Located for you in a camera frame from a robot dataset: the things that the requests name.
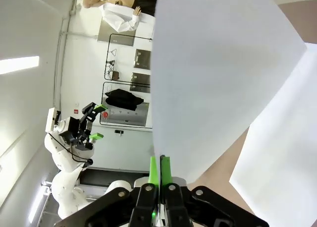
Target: sheet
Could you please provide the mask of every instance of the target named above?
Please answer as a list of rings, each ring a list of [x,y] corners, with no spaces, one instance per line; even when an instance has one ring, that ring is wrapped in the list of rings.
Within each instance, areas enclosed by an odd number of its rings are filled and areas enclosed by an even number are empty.
[[[250,126],[230,183],[270,227],[317,219],[317,45]]]
[[[156,156],[197,179],[260,114],[306,50],[272,0],[158,0]]]

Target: mannequin hand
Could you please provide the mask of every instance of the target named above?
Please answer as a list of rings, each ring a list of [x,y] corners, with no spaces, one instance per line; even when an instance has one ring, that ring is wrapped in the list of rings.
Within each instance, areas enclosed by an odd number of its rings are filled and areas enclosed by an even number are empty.
[[[141,8],[139,6],[137,6],[133,12],[134,15],[139,16],[141,13]]]

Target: light fixture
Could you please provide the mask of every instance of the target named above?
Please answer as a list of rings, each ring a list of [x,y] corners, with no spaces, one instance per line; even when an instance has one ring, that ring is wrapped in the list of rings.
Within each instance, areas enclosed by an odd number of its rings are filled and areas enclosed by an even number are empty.
[[[44,194],[46,193],[46,190],[47,190],[47,186],[41,186],[38,194],[36,195],[36,198],[33,202],[33,205],[31,207],[31,211],[30,211],[30,214],[29,214],[29,222],[32,223],[33,222],[33,219],[35,217],[35,214],[36,214],[36,211],[38,210],[39,208],[39,205],[43,199],[43,196]]]
[[[0,74],[39,66],[39,56],[0,60]]]

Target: bolt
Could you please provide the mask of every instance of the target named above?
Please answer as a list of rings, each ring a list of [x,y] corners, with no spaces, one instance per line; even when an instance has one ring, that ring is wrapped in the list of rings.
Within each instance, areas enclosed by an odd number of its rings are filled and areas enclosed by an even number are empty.
[[[151,186],[146,186],[145,189],[146,189],[147,191],[151,191],[153,188],[152,188]]]
[[[119,197],[122,197],[122,196],[125,195],[125,193],[124,193],[123,191],[120,191],[120,192],[118,193],[118,195],[119,195]]]
[[[202,190],[197,190],[196,195],[201,196],[204,192]]]
[[[169,189],[169,190],[171,190],[171,191],[173,191],[173,190],[175,190],[175,189],[176,189],[176,186],[171,185],[171,186],[169,186],[169,187],[168,187],[168,189]]]

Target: mannequin head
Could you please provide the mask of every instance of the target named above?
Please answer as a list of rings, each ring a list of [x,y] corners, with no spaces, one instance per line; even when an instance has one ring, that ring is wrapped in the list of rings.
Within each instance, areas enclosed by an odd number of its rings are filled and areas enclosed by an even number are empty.
[[[85,8],[98,7],[101,5],[101,2],[101,0],[83,0],[83,6]]]

